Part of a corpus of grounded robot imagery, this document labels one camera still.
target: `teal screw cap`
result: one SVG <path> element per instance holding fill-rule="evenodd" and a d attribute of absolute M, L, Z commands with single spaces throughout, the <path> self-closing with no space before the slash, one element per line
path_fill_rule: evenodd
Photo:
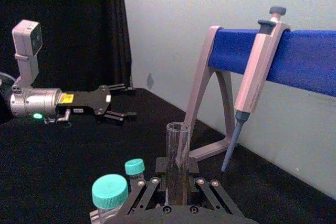
<path fill-rule="evenodd" d="M 125 163 L 125 171 L 127 175 L 136 175 L 145 170 L 145 164 L 141 158 L 128 160 Z"/>
<path fill-rule="evenodd" d="M 127 181 L 119 174 L 104 175 L 92 185 L 92 201 L 100 209 L 119 207 L 127 197 Z"/>

